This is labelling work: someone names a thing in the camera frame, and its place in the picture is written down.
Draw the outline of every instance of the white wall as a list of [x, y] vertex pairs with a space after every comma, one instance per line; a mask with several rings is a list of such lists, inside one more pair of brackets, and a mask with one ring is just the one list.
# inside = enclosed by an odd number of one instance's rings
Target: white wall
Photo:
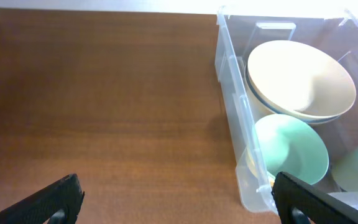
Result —
[[[270, 0], [274, 3], [283, 0]], [[324, 4], [342, 4], [348, 7], [358, 17], [358, 0], [317, 0]], [[266, 7], [266, 2], [260, 0], [0, 0], [0, 7], [23, 9], [62, 9], [86, 11], [135, 11], [135, 12], [179, 12], [196, 14], [216, 14], [219, 6], [241, 2], [260, 4]]]

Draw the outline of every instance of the light green cup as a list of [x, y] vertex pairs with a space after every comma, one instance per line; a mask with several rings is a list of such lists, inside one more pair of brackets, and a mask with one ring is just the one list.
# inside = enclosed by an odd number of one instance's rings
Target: light green cup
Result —
[[327, 173], [329, 158], [323, 140], [303, 121], [272, 114], [255, 124], [266, 168], [274, 177], [287, 172], [308, 184]]

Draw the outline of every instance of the clear plastic container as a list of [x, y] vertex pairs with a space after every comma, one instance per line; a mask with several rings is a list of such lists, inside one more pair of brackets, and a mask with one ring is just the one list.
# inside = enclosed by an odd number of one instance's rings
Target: clear plastic container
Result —
[[[248, 56], [259, 44], [271, 40], [308, 44], [350, 73], [357, 89], [354, 106], [339, 119], [314, 129], [327, 146], [331, 164], [358, 146], [358, 19], [346, 9], [276, 4], [225, 6], [218, 12], [215, 67], [236, 155], [241, 202], [251, 212], [277, 212], [243, 82]], [[330, 170], [315, 187], [358, 209], [358, 192], [341, 192]]]

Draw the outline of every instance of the wooden table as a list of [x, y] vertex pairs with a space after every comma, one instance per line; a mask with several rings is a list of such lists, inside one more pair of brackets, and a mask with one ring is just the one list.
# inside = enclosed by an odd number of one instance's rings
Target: wooden table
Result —
[[239, 199], [214, 15], [0, 9], [0, 210], [69, 173], [78, 223], [279, 223]]

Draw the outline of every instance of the wood grain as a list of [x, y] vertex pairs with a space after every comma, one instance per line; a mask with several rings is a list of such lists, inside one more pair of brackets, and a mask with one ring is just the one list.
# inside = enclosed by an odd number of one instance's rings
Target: wood grain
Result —
[[278, 223], [239, 199], [216, 16], [0, 9], [0, 210], [76, 172], [78, 223]]

